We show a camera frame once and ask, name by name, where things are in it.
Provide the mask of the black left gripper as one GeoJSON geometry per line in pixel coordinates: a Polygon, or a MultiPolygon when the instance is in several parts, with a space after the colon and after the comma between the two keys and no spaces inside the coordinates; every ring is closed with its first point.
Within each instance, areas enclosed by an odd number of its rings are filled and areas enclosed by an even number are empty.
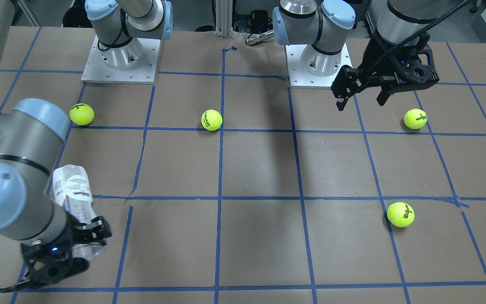
{"type": "Polygon", "coordinates": [[[432,87],[440,80],[428,46],[430,34],[421,33],[414,46],[397,47],[374,32],[361,64],[344,65],[330,87],[336,106],[343,111],[349,99],[367,88],[380,87],[376,98],[384,106],[391,95],[432,87]]]}

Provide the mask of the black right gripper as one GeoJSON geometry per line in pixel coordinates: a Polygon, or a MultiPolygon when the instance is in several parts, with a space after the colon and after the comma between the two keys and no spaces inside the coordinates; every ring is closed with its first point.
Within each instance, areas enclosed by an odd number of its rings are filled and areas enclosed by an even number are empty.
{"type": "Polygon", "coordinates": [[[87,271],[89,262],[86,258],[75,257],[73,247],[82,244],[106,246],[106,239],[111,236],[110,225],[103,216],[96,216],[93,223],[85,224],[67,214],[64,229],[54,241],[45,245],[21,246],[27,272],[21,281],[0,288],[0,293],[38,289],[87,271]]]}

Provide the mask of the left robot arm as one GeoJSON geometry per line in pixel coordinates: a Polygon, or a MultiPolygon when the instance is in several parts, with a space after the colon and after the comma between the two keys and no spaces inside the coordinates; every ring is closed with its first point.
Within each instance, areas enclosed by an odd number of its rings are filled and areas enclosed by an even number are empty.
{"type": "Polygon", "coordinates": [[[346,40],[356,23],[343,0],[282,0],[273,10],[273,31],[285,46],[293,88],[329,88],[342,111],[367,88],[380,87],[383,106],[391,95],[424,90],[439,82],[428,31],[464,6],[445,11],[445,0],[388,0],[361,63],[351,66],[346,40]]]}

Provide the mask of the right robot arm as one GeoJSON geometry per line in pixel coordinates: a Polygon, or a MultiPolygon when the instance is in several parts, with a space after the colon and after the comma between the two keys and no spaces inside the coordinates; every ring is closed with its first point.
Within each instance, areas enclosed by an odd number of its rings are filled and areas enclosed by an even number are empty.
{"type": "MultiPolygon", "coordinates": [[[[17,1],[0,0],[0,61],[17,1]]],[[[45,192],[70,126],[66,112],[46,100],[26,98],[0,112],[0,235],[20,243],[22,280],[0,293],[37,289],[83,273],[80,250],[102,248],[111,237],[102,216],[80,220],[45,192]]]]}

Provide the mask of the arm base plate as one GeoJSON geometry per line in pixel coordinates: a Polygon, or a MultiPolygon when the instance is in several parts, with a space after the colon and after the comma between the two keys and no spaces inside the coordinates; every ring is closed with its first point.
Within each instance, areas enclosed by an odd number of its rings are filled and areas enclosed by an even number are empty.
{"type": "Polygon", "coordinates": [[[329,89],[344,65],[352,66],[347,44],[337,54],[322,54],[311,45],[285,46],[291,88],[329,89]]]}
{"type": "Polygon", "coordinates": [[[108,49],[95,37],[81,80],[98,84],[154,84],[160,50],[160,40],[134,38],[121,48],[108,49]]]}

